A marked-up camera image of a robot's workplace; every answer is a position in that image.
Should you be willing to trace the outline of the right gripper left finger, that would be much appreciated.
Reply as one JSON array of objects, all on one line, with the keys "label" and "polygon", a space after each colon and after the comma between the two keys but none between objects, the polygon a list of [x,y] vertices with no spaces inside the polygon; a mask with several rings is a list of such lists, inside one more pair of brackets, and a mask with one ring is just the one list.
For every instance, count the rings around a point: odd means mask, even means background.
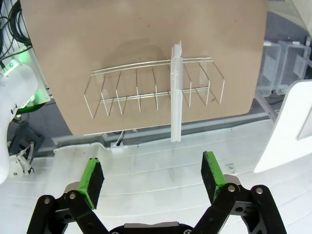
[{"label": "right gripper left finger", "polygon": [[38,198],[27,233],[63,234],[68,224],[74,222],[84,234],[108,234],[109,231],[93,212],[97,207],[103,182],[104,175],[99,159],[88,159],[74,189],[65,191],[57,199],[52,195]]}]

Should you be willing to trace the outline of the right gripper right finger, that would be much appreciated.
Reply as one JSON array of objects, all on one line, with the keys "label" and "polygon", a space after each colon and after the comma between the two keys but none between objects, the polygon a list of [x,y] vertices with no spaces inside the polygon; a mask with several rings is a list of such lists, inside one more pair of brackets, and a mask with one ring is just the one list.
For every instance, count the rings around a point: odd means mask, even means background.
[{"label": "right gripper right finger", "polygon": [[220,233],[231,215],[240,216],[250,234],[287,232],[267,186],[247,190],[236,176],[227,181],[214,153],[208,151],[203,152],[201,176],[211,205],[195,225],[196,234]]}]

